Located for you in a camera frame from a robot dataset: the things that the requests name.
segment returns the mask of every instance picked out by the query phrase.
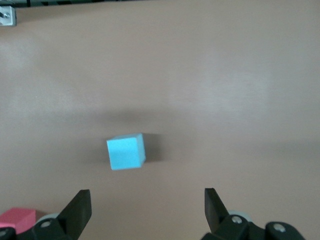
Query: beige table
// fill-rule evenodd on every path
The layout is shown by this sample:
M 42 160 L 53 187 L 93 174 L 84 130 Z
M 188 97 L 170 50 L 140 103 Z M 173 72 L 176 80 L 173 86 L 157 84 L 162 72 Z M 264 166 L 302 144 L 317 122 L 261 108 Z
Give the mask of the beige table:
M 320 226 L 320 2 L 20 9 L 0 28 L 0 211 L 90 189 L 81 240 L 198 240 L 204 188 L 260 227 Z M 149 160 L 111 171 L 105 140 Z

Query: bolt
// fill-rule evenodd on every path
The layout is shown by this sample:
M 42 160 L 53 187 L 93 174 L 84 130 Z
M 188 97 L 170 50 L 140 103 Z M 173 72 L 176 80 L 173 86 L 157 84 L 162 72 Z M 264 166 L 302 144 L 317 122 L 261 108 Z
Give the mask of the bolt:
M 280 223 L 275 223 L 273 225 L 273 228 L 281 233 L 284 233 L 286 231 L 286 228 L 282 226 Z
M 235 224 L 242 224 L 242 219 L 239 216 L 233 216 L 231 218 L 232 222 L 234 222 Z
M 0 237 L 3 237 L 8 232 L 8 229 L 0 231 Z
M 43 223 L 41 223 L 40 228 L 46 228 L 49 227 L 51 224 L 51 221 L 45 221 Z
M 5 13 L 0 12 L 0 18 L 8 19 L 8 18 L 10 18 L 10 13 L 8 13 L 8 12 L 5 12 Z

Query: metal bracket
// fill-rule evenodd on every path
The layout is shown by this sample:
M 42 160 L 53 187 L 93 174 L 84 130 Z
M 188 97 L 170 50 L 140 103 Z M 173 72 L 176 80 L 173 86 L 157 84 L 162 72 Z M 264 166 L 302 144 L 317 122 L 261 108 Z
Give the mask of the metal bracket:
M 92 214 L 89 190 L 81 190 L 56 218 L 47 218 L 16 234 L 13 227 L 0 227 L 0 240 L 78 240 Z
M 285 222 L 269 222 L 263 229 L 242 216 L 229 214 L 214 188 L 205 189 L 204 205 L 211 233 L 201 240 L 305 240 Z
M 12 6 L 0 6 L 0 27 L 1 26 L 16 26 L 17 17 L 16 9 Z

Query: red block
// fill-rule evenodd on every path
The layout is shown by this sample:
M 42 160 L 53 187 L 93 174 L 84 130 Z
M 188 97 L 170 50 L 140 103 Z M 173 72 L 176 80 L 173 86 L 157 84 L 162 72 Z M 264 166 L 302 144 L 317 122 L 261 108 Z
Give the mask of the red block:
M 16 234 L 29 230 L 35 223 L 35 209 L 14 207 L 0 215 L 0 228 L 14 228 Z

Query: cube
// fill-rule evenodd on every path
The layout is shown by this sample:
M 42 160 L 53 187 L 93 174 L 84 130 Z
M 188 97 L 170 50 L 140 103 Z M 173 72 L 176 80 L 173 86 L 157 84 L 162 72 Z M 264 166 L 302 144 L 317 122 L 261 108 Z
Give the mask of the cube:
M 146 160 L 142 133 L 116 136 L 106 144 L 112 170 L 141 168 Z
M 29 230 L 35 223 L 35 209 L 14 207 L 0 215 L 0 228 L 14 228 L 16 234 Z

